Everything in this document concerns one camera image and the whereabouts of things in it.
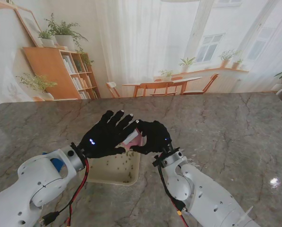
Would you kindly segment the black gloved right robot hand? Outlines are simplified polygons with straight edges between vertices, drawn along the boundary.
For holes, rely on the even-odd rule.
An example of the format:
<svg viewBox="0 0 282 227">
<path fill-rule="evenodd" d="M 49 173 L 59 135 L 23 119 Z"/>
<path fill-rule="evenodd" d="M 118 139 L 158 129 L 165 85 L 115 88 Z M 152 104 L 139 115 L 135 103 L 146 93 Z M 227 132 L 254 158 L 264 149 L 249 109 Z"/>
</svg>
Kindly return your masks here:
<svg viewBox="0 0 282 227">
<path fill-rule="evenodd" d="M 161 153 L 167 150 L 169 144 L 172 142 L 167 128 L 159 121 L 146 122 L 139 120 L 137 129 L 142 134 L 142 137 L 146 137 L 146 143 L 142 146 L 131 146 L 130 150 L 134 152 L 144 155 L 150 152 Z"/>
</svg>

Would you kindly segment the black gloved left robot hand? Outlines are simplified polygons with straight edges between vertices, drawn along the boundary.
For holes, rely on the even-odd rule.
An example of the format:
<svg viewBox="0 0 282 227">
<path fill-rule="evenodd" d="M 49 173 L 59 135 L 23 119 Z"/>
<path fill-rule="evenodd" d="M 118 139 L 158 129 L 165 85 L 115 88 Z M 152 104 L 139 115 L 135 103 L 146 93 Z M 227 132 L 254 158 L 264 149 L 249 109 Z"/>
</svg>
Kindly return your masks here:
<svg viewBox="0 0 282 227">
<path fill-rule="evenodd" d="M 78 148 L 86 158 L 102 158 L 126 152 L 118 147 L 137 128 L 133 115 L 108 110 L 82 138 Z"/>
</svg>

